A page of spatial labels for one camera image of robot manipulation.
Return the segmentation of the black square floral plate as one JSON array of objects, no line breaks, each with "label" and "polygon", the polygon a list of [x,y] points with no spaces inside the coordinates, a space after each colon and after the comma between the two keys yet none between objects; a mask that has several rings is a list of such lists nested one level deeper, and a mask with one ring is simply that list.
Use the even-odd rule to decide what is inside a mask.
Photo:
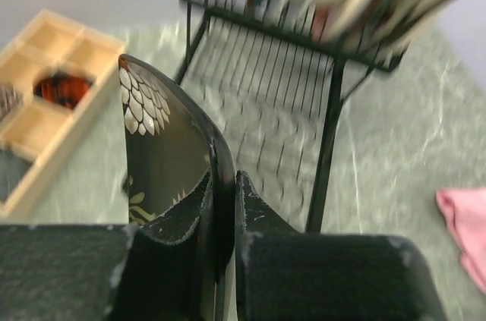
[{"label": "black square floral plate", "polygon": [[118,59],[118,76],[129,220],[138,230],[186,198],[205,172],[211,174],[216,242],[212,320],[224,320],[229,312],[235,245],[235,169],[229,147],[206,112],[153,66],[123,54]]}]

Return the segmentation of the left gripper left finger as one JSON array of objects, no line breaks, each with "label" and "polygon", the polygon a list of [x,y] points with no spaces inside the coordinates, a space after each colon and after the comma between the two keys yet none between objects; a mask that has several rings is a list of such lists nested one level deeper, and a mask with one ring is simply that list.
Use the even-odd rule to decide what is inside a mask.
[{"label": "left gripper left finger", "polygon": [[139,228],[111,320],[212,320],[216,249],[209,172],[181,202]]}]

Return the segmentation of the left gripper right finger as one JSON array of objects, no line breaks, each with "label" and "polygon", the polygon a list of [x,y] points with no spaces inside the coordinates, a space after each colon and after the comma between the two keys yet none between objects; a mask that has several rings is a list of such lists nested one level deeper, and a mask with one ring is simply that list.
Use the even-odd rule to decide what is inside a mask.
[{"label": "left gripper right finger", "polygon": [[444,320],[428,264],[407,238],[296,231],[236,175],[241,320]]}]

